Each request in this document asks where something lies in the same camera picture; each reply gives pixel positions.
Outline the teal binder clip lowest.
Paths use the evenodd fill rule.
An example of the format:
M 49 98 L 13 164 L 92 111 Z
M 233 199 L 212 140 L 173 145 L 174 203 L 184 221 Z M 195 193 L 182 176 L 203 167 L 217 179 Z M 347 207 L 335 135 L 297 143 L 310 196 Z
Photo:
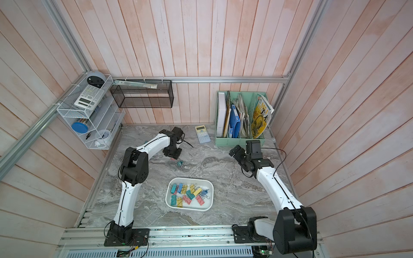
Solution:
M 177 185 L 176 185 L 176 184 L 173 184 L 173 185 L 172 185 L 172 188 L 171 188 L 171 193 L 172 193 L 172 194 L 176 194 L 176 191 L 177 191 Z

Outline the blue binder clip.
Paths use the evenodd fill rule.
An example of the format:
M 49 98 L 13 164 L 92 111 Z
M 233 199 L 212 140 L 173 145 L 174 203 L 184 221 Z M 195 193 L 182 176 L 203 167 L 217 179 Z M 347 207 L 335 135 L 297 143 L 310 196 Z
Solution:
M 199 196 L 202 198 L 202 199 L 210 199 L 210 197 L 208 196 L 208 190 L 202 190 L 200 193 L 199 193 Z
M 178 189 L 177 189 L 177 193 L 181 193 L 182 187 L 183 187 L 183 184 L 180 183 L 179 186 L 178 186 Z

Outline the yellow binder clip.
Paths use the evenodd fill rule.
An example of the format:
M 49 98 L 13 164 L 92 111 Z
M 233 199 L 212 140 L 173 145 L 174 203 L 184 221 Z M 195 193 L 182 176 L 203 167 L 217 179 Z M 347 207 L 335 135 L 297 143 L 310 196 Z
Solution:
M 182 195 L 185 195 L 186 192 L 187 192 L 187 189 L 188 189 L 188 186 L 187 186 L 187 185 L 183 185 L 180 193 L 181 193 Z
M 182 197 L 177 197 L 177 198 L 176 198 L 176 206 L 177 206 L 177 207 L 183 207 L 183 199 L 182 199 Z
M 193 192 L 193 195 L 194 195 L 194 196 L 197 196 L 197 195 L 199 195 L 201 192 L 202 192 L 202 188 L 197 188 L 197 189 Z

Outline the white storage tray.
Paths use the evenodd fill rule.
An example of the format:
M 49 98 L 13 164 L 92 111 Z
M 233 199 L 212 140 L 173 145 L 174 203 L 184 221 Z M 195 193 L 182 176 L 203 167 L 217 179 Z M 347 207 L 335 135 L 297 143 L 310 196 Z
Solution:
M 208 180 L 176 177 L 168 185 L 165 202 L 173 209 L 208 211 L 214 202 L 214 186 Z

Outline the teal binder clip small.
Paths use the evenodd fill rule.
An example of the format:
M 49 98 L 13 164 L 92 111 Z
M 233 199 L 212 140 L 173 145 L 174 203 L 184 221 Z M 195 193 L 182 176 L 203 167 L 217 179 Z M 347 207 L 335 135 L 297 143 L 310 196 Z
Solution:
M 172 195 L 171 196 L 171 206 L 176 206 L 177 205 L 177 196 Z

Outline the pink binder clip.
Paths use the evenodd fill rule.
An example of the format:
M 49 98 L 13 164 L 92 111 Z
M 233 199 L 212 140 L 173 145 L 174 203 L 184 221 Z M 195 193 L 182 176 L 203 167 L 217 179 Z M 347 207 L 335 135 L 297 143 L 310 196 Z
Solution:
M 188 204 L 188 205 L 191 204 L 191 199 L 188 196 L 185 195 L 185 196 L 182 197 L 182 199 L 186 204 Z
M 197 195 L 195 198 L 198 201 L 198 203 L 200 204 L 200 206 L 202 206 L 205 203 L 205 201 L 203 200 L 203 198 L 200 195 Z

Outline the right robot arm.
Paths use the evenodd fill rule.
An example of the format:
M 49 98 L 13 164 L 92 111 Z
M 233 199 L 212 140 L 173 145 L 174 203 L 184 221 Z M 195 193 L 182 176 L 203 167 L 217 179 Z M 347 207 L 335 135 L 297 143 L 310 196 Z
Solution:
M 239 145 L 230 150 L 242 169 L 251 173 L 269 194 L 275 209 L 276 220 L 266 216 L 252 217 L 247 226 L 233 225 L 234 241 L 259 243 L 269 240 L 280 254 L 296 254 L 317 248 L 317 216 L 311 207 L 305 207 L 288 190 L 277 174 L 277 167 L 263 157 L 259 140 L 248 140 L 245 147 Z

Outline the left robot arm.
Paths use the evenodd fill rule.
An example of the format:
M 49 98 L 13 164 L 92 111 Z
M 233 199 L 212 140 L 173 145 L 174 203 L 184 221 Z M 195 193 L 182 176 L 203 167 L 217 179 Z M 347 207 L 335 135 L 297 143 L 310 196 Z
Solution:
M 132 240 L 133 213 L 138 192 L 149 174 L 149 160 L 158 152 L 178 159 L 182 149 L 184 132 L 179 127 L 161 130 L 152 140 L 139 147 L 126 149 L 118 176 L 122 181 L 122 193 L 114 220 L 110 223 L 108 235 L 122 243 Z

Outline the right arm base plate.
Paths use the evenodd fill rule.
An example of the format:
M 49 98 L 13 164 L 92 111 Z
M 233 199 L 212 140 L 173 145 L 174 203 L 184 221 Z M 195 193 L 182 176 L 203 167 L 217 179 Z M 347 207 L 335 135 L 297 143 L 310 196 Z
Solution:
M 250 243 L 272 243 L 273 241 L 265 236 L 258 235 L 251 226 L 239 226 L 233 224 L 231 226 L 234 242 L 236 244 Z

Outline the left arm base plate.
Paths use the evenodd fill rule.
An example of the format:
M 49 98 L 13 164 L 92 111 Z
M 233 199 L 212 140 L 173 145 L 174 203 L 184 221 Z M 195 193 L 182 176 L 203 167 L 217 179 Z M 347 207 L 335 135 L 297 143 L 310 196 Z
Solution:
M 150 229 L 110 229 L 105 247 L 147 246 Z

